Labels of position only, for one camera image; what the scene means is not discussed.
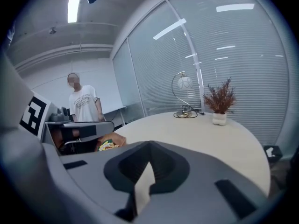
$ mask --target lamp base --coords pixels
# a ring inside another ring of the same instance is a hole
[[[176,116],[179,118],[188,118],[192,115],[191,111],[178,111],[176,112]]]

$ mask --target ceiling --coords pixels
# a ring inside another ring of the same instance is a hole
[[[76,23],[67,22],[68,0],[32,0],[16,19],[8,50],[14,65],[70,45],[113,45],[121,27],[144,0],[80,0]],[[55,34],[49,30],[55,27]]]

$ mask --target round table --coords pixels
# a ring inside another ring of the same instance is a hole
[[[241,124],[227,119],[225,126],[212,124],[212,114],[193,119],[177,119],[174,112],[161,113],[134,121],[116,133],[127,143],[154,140],[211,155],[238,171],[265,195],[270,190],[270,169],[261,144]]]

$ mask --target dried plant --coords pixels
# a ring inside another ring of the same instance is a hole
[[[208,85],[210,94],[204,95],[205,103],[214,111],[216,114],[225,114],[229,111],[229,108],[235,104],[235,92],[233,87],[229,87],[231,78],[217,88]]]

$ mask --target lamp cord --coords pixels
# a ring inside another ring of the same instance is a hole
[[[193,116],[193,117],[188,117],[188,116],[186,116],[186,117],[179,117],[179,116],[177,116],[177,113],[174,113],[173,117],[175,117],[177,119],[192,119],[192,118],[196,118],[198,116],[198,114],[205,115],[205,113],[199,112],[199,109],[194,109],[190,105],[182,105],[182,113],[184,113],[184,112],[192,112],[192,111],[195,112],[196,116]]]

